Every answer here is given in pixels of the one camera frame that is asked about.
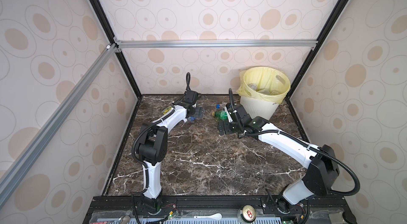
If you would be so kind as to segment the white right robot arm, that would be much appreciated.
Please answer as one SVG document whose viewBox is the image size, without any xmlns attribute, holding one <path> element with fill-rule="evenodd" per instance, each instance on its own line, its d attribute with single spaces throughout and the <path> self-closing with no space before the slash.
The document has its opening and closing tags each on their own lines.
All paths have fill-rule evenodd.
<svg viewBox="0 0 407 224">
<path fill-rule="evenodd" d="M 306 173 L 294 183 L 286 186 L 273 202 L 282 213 L 289 213 L 302 200 L 314 195 L 352 196 L 360 191 L 360 180 L 356 173 L 336 158 L 334 150 L 328 146 L 305 142 L 279 128 L 267 119 L 257 116 L 251 118 L 241 104 L 234 102 L 233 92 L 229 90 L 229 103 L 225 107 L 227 120 L 218 123 L 221 136 L 237 134 L 267 143 L 289 155 L 306 169 Z M 354 188 L 350 191 L 337 191 L 332 187 L 345 170 L 353 179 Z"/>
</svg>

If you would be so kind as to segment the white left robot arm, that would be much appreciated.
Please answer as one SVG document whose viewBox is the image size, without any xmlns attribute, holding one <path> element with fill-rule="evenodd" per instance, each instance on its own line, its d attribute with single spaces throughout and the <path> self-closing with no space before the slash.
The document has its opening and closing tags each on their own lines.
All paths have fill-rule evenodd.
<svg viewBox="0 0 407 224">
<path fill-rule="evenodd" d="M 202 118 L 204 108 L 197 106 L 201 97 L 190 87 L 191 75 L 186 74 L 186 89 L 176 101 L 170 103 L 167 112 L 153 122 L 144 122 L 135 139 L 131 155 L 143 167 L 144 187 L 138 193 L 142 206 L 150 212 L 157 213 L 162 204 L 161 162 L 168 148 L 169 132 L 180 122 L 194 121 Z"/>
</svg>

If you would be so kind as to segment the white plastic waste bin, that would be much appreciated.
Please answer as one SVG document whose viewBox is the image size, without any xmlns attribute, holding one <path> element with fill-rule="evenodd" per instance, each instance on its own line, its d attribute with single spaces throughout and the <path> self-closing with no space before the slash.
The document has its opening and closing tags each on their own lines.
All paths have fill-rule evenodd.
<svg viewBox="0 0 407 224">
<path fill-rule="evenodd" d="M 240 104 L 245 108 L 251 118 L 262 117 L 269 120 L 279 107 L 279 104 L 242 96 Z"/>
</svg>

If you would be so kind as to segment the yellow plastic bin liner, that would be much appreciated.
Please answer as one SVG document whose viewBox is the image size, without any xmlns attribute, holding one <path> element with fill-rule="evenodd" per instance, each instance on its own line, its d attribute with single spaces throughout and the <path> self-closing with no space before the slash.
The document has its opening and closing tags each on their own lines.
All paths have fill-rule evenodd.
<svg viewBox="0 0 407 224">
<path fill-rule="evenodd" d="M 271 67 L 252 67 L 240 73 L 241 97 L 281 104 L 291 87 L 283 72 Z"/>
</svg>

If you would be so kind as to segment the green bottle yellow cap upper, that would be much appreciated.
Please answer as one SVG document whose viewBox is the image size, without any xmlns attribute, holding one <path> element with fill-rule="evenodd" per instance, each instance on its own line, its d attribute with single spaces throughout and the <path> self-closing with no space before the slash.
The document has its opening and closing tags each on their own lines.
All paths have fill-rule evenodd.
<svg viewBox="0 0 407 224">
<path fill-rule="evenodd" d="M 224 110 L 214 111 L 214 112 L 212 112 L 212 115 L 213 115 L 213 117 L 215 117 L 215 118 L 217 118 L 217 119 L 219 119 L 221 121 L 225 121 L 225 120 L 229 119 L 228 118 L 228 113 L 226 111 L 224 111 Z"/>
</svg>

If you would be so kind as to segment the green Fox's candy bag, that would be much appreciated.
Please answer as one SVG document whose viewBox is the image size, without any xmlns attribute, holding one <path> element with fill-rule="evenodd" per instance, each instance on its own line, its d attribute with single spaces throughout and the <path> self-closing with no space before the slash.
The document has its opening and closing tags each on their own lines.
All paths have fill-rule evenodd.
<svg viewBox="0 0 407 224">
<path fill-rule="evenodd" d="M 162 113 L 163 113 L 164 115 L 166 115 L 167 113 L 171 113 L 173 110 L 174 110 L 174 107 L 173 107 L 173 106 L 168 106 L 167 108 L 165 108 L 165 109 L 162 111 Z"/>
</svg>

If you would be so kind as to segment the clear bottle blue cap far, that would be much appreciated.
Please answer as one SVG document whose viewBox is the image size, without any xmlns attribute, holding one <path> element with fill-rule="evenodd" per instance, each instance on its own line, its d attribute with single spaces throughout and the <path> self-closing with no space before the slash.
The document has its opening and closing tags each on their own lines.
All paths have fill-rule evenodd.
<svg viewBox="0 0 407 224">
<path fill-rule="evenodd" d="M 225 107 L 226 107 L 226 103 L 216 104 L 217 110 L 224 110 Z"/>
</svg>

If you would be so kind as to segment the drink can top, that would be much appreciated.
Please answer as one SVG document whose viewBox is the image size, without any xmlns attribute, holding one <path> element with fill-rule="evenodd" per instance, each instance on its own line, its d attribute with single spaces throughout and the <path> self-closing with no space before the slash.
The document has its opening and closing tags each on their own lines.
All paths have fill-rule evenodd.
<svg viewBox="0 0 407 224">
<path fill-rule="evenodd" d="M 240 209 L 238 216 L 243 223 L 251 224 L 256 219 L 256 210 L 250 205 L 245 205 Z"/>
</svg>

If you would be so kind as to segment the white plastic spoon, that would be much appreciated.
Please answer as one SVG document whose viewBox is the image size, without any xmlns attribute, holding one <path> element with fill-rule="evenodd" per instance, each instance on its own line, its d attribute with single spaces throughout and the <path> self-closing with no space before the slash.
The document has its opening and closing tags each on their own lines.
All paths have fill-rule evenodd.
<svg viewBox="0 0 407 224">
<path fill-rule="evenodd" d="M 209 216 L 194 216 L 194 219 L 211 219 L 211 220 L 221 220 L 222 219 L 221 213 L 215 213 Z"/>
</svg>

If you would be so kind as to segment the horizontal aluminium rail back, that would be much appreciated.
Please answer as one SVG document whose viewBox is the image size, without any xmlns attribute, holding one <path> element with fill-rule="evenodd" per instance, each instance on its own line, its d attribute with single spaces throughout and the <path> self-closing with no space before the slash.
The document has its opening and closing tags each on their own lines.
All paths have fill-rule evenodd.
<svg viewBox="0 0 407 224">
<path fill-rule="evenodd" d="M 315 47 L 316 39 L 272 40 L 167 40 L 124 41 L 118 40 L 107 47 L 121 51 L 126 48 L 240 48 L 240 47 Z"/>
</svg>

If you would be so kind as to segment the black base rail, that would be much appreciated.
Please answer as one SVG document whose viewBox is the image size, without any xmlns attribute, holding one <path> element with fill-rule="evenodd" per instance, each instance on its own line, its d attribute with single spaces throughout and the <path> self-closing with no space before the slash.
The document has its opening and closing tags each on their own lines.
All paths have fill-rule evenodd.
<svg viewBox="0 0 407 224">
<path fill-rule="evenodd" d="M 340 196 L 313 196 L 289 213 L 278 210 L 268 195 L 164 196 L 161 209 L 150 212 L 139 196 L 97 196 L 86 212 L 85 224 L 244 224 L 240 209 L 256 210 L 255 224 L 355 224 L 355 215 Z M 194 219 L 221 213 L 221 220 Z"/>
</svg>

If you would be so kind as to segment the diagonal aluminium rail left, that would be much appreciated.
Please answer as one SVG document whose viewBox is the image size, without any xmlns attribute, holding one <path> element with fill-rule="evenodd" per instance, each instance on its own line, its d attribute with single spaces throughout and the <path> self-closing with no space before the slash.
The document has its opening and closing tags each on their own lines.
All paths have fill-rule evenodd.
<svg viewBox="0 0 407 224">
<path fill-rule="evenodd" d="M 112 43 L 92 64 L 90 69 L 71 90 L 67 98 L 55 110 L 45 125 L 38 131 L 33 140 L 24 149 L 19 158 L 1 179 L 1 208 L 7 203 L 13 192 L 17 189 L 23 178 L 32 168 L 58 129 L 72 112 L 86 90 L 93 83 L 96 76 L 105 66 L 110 57 L 117 51 L 118 45 Z"/>
</svg>

